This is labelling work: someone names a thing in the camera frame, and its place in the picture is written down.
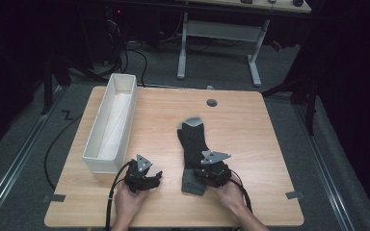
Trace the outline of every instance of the gray carpet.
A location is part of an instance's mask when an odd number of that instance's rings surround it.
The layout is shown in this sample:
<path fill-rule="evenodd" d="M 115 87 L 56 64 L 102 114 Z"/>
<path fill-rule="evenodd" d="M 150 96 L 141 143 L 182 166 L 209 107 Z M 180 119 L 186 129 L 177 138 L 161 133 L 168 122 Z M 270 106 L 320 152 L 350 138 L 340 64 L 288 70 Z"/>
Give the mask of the gray carpet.
<path fill-rule="evenodd" d="M 165 43 L 165 46 L 158 49 L 144 44 L 137 50 L 146 56 L 145 83 L 182 88 L 206 89 L 206 86 L 213 86 L 218 90 L 264 91 L 281 84 L 300 49 L 297 46 L 277 52 L 272 47 L 262 47 L 257 60 L 262 87 L 254 88 L 246 57 L 233 55 L 231 52 L 218 54 L 217 51 L 222 50 L 222 46 L 210 46 L 203 52 L 198 52 L 194 50 L 200 49 L 203 45 L 192 46 L 191 43 L 192 51 L 188 53 L 186 78 L 177 80 L 175 76 L 179 48 L 174 47 L 176 42 Z M 247 44 L 237 45 L 244 50 L 243 46 Z M 140 44 L 132 43 L 129 46 L 140 47 Z M 127 55 L 128 66 L 125 73 L 136 75 L 138 82 L 141 83 L 145 59 L 132 51 L 128 51 Z M 50 144 L 71 122 L 66 119 L 66 113 L 63 111 L 69 111 L 68 117 L 71 118 L 81 115 L 91 89 L 97 85 L 104 84 L 85 78 L 73 78 L 71 86 L 53 108 L 52 114 L 31 150 L 26 165 L 0 206 L 0 230 L 52 230 L 43 223 L 48 204 L 42 200 L 46 195 L 53 193 L 44 176 L 44 156 Z M 40 119 L 42 93 L 42 87 L 40 87 L 35 93 L 35 100 L 16 118 L 12 128 L 0 142 L 0 180 L 5 176 L 22 144 Z M 271 230 L 341 230 L 330 204 L 329 195 L 317 171 L 312 148 L 301 125 L 302 122 L 287 96 L 288 93 L 280 93 L 266 98 L 265 102 L 293 185 L 296 191 L 304 194 L 304 198 L 299 201 L 305 222 L 299 227 L 270 228 Z M 77 127 L 78 121 L 62 133 L 49 152 L 47 167 L 54 184 L 59 179 Z M 345 208 L 351 215 L 354 230 L 370 230 L 369 200 L 345 158 L 320 102 L 317 102 L 314 129 L 314 139 L 343 197 Z M 57 230 L 86 230 L 86 228 Z"/>

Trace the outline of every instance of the table top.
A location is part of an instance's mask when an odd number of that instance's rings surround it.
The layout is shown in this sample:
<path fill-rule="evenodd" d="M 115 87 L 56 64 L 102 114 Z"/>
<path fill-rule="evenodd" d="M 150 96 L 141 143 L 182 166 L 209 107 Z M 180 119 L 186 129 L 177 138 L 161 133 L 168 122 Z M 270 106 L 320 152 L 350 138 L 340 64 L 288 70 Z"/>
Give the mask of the table top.
<path fill-rule="evenodd" d="M 308 6 L 305 0 L 300 7 L 294 6 L 293 0 L 277 0 L 275 4 L 269 3 L 269 0 L 252 0 L 251 4 L 242 3 L 241 0 L 186 0 L 186 1 L 193 3 L 253 8 L 289 13 L 311 13 L 311 8 Z"/>
<path fill-rule="evenodd" d="M 50 227 L 100 227 L 105 225 L 108 193 L 113 174 L 94 174 L 82 159 L 105 87 L 96 87 L 80 122 L 45 224 Z M 206 104 L 218 102 L 216 107 Z M 251 198 L 255 215 L 266 225 L 301 225 L 304 222 L 281 154 L 278 140 L 259 92 L 233 90 L 179 90 L 138 88 L 138 99 L 126 161 L 141 154 L 153 162 L 148 175 L 163 170 L 159 188 L 151 190 L 133 227 L 235 227 L 235 217 L 210 191 L 203 196 L 181 191 L 183 148 L 177 125 L 200 116 L 207 146 L 229 153 L 225 163 L 235 170 Z M 116 218 L 112 210 L 112 221 Z"/>

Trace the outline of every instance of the desk leg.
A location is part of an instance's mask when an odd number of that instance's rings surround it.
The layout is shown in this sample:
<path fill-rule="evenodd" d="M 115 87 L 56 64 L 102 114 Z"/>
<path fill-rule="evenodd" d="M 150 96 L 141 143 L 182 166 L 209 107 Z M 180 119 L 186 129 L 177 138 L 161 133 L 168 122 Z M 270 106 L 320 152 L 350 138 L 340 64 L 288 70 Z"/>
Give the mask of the desk leg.
<path fill-rule="evenodd" d="M 184 13 L 184 22 L 182 26 L 182 45 L 181 53 L 179 54 L 179 63 L 178 63 L 178 74 L 176 77 L 178 79 L 185 78 L 185 65 L 186 65 L 186 37 L 188 33 L 188 13 Z"/>
<path fill-rule="evenodd" d="M 260 76 L 259 73 L 257 72 L 257 66 L 256 66 L 256 59 L 260 51 L 260 47 L 263 43 L 263 39 L 266 36 L 267 28 L 269 27 L 270 20 L 267 19 L 263 23 L 263 27 L 260 30 L 259 37 L 256 42 L 256 46 L 254 48 L 254 52 L 252 55 L 248 55 L 248 62 L 249 62 L 249 67 L 251 68 L 251 77 L 253 79 L 253 84 L 256 87 L 261 86 L 261 81 L 260 81 Z"/>

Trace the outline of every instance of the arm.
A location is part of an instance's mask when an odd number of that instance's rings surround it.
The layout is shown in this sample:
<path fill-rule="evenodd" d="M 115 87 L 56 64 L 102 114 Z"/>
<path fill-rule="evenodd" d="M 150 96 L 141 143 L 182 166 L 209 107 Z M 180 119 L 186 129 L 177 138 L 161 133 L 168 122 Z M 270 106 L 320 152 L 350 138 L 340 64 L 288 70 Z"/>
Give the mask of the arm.
<path fill-rule="evenodd" d="M 239 179 L 232 175 L 232 179 L 240 184 Z M 242 192 L 233 182 L 227 182 L 221 188 L 208 187 L 219 198 L 221 203 L 230 210 L 239 220 L 245 231 L 269 230 L 245 205 Z"/>
<path fill-rule="evenodd" d="M 114 197 L 116 203 L 117 218 L 112 231 L 128 230 L 132 219 L 140 211 L 148 195 L 148 191 L 133 193 L 123 181 L 118 184 L 118 192 Z"/>

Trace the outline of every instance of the dark background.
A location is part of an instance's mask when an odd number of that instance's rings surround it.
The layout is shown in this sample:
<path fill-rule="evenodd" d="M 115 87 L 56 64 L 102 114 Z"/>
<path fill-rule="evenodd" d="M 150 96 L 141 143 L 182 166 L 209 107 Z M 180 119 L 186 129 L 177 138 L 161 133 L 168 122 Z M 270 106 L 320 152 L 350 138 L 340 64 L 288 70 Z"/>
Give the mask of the dark background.
<path fill-rule="evenodd" d="M 293 24 L 286 29 L 287 22 L 276 20 L 266 43 L 277 40 L 283 46 L 302 45 L 285 82 L 303 76 L 316 79 L 330 122 L 370 198 L 370 1 L 308 3 L 313 15 L 339 18 L 339 23 L 326 21 L 311 27 Z M 0 139 L 33 100 L 44 76 L 44 62 L 53 51 L 88 68 L 93 62 L 109 60 L 110 54 L 103 53 L 107 47 L 97 47 L 93 40 L 103 39 L 100 44 L 107 44 L 102 8 L 94 4 L 91 9 L 92 18 L 81 18 L 74 5 L 0 2 Z M 160 27 L 174 27 L 166 23 L 172 13 L 130 11 L 154 18 L 129 25 L 134 36 L 151 44 L 158 44 Z M 89 28 L 84 28 L 82 21 L 89 21 Z M 302 85 L 291 90 L 306 88 Z"/>

